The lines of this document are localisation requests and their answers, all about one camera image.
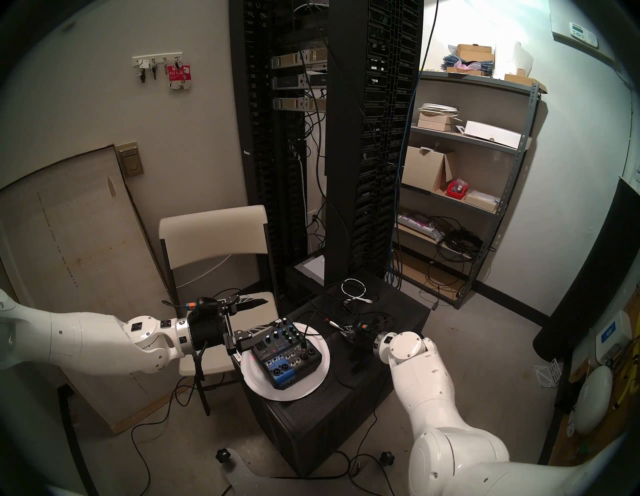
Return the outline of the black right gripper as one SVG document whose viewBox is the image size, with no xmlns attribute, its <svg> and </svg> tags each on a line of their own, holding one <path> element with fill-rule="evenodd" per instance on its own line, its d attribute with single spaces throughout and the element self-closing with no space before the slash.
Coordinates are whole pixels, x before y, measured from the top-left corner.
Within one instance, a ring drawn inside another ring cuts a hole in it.
<svg viewBox="0 0 640 496">
<path fill-rule="evenodd" d="M 373 323 L 357 321 L 343 326 L 342 336 L 353 345 L 351 349 L 351 373 L 358 375 L 373 363 L 373 349 L 379 328 Z"/>
</svg>

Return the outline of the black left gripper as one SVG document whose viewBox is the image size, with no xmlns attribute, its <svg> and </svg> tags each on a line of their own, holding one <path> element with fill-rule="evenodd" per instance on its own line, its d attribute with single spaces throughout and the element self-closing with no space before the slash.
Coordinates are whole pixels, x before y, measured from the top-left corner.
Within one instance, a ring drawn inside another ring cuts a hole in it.
<svg viewBox="0 0 640 496">
<path fill-rule="evenodd" d="M 200 297 L 188 303 L 188 330 L 193 353 L 224 345 L 229 355 L 251 350 L 271 335 L 274 326 L 232 331 L 231 316 L 267 304 L 267 299 L 234 295 L 224 299 Z"/>
</svg>

